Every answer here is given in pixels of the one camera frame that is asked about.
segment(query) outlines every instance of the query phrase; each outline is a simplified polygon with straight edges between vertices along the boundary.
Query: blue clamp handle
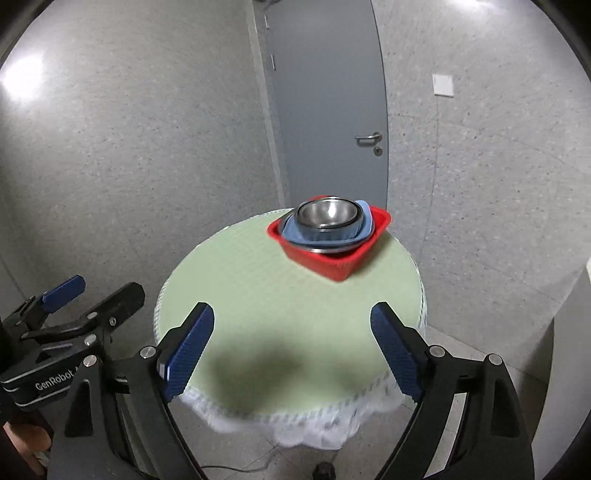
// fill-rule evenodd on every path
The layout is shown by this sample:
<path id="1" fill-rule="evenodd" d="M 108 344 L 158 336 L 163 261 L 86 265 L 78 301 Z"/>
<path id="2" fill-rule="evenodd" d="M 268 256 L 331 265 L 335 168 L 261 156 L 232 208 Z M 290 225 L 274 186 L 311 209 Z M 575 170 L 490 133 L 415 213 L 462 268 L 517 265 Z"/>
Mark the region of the blue clamp handle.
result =
<path id="1" fill-rule="evenodd" d="M 55 313 L 64 305 L 82 295 L 86 289 L 86 282 L 80 275 L 66 280 L 59 287 L 43 294 L 41 306 L 46 313 Z"/>

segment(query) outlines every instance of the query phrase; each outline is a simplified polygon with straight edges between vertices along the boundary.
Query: screw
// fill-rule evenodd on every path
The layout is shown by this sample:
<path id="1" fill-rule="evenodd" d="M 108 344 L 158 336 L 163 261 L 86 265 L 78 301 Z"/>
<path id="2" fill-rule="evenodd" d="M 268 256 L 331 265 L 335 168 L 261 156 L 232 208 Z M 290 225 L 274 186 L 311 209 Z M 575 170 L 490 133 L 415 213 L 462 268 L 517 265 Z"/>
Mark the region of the screw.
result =
<path id="1" fill-rule="evenodd" d="M 90 345 L 92 345 L 95 342 L 96 342 L 96 335 L 94 333 L 91 333 L 88 337 L 86 337 L 84 339 L 84 344 L 86 346 L 90 346 Z"/>
<path id="2" fill-rule="evenodd" d="M 85 367 L 92 367 L 96 363 L 96 360 L 96 355 L 89 355 L 82 361 L 82 363 Z"/>
<path id="3" fill-rule="evenodd" d="M 441 358 L 445 356 L 445 349 L 439 345 L 433 345 L 429 347 L 429 353 L 436 358 Z"/>
<path id="4" fill-rule="evenodd" d="M 150 358 L 154 356 L 156 349 L 153 346 L 145 346 L 139 352 L 141 358 Z"/>
<path id="5" fill-rule="evenodd" d="M 491 353 L 488 356 L 488 361 L 493 365 L 500 365 L 501 363 L 503 363 L 503 359 L 496 353 Z"/>

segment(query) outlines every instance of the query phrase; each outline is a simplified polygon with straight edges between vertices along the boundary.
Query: round table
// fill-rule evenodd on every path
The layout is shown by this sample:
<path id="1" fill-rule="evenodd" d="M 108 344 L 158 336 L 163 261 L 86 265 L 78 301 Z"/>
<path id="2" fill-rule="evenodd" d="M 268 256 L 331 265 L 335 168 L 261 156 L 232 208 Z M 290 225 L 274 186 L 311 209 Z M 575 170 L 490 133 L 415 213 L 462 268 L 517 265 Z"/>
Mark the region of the round table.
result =
<path id="1" fill-rule="evenodd" d="M 266 232 L 285 211 L 195 247 L 160 291 L 154 334 L 159 342 L 197 302 L 209 303 L 213 334 L 181 400 L 219 432 L 257 426 L 284 446 L 338 449 L 369 415 L 404 398 L 371 332 L 371 308 L 387 301 L 422 331 L 424 289 L 388 233 L 343 282 L 292 262 Z"/>

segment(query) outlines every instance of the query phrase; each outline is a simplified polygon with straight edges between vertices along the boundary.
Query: cable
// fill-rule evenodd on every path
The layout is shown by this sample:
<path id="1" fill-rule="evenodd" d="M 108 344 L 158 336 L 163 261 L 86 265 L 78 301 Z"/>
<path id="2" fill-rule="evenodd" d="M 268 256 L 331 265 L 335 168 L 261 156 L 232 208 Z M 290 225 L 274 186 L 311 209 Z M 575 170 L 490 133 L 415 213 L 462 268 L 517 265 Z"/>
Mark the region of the cable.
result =
<path id="1" fill-rule="evenodd" d="M 267 459 L 267 461 L 265 462 L 265 464 L 262 467 L 253 468 L 250 470 L 243 470 L 241 468 L 234 468 L 233 466 L 226 466 L 226 465 L 202 465 L 201 468 L 204 470 L 206 468 L 221 468 L 224 470 L 231 470 L 232 472 L 239 472 L 239 473 L 258 473 L 258 472 L 263 472 L 263 471 L 267 470 L 269 468 L 269 465 L 271 464 L 272 460 L 277 456 L 278 453 L 279 452 L 275 451 L 274 453 L 269 455 L 269 458 Z"/>

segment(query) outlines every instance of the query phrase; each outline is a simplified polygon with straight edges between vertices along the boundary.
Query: green tablecloth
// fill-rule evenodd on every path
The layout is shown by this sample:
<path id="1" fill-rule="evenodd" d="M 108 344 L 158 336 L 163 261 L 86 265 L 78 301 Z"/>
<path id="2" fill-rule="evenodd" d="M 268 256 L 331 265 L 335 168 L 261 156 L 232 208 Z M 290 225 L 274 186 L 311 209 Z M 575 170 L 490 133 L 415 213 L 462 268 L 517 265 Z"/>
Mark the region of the green tablecloth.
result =
<path id="1" fill-rule="evenodd" d="M 283 213 L 198 245 L 155 311 L 160 341 L 198 301 L 213 307 L 213 335 L 188 387 L 242 416 L 317 411 L 354 397 L 389 371 L 369 325 L 372 306 L 387 301 L 412 327 L 424 314 L 420 276 L 396 239 L 384 233 L 363 266 L 336 283 L 289 260 L 267 236 Z"/>

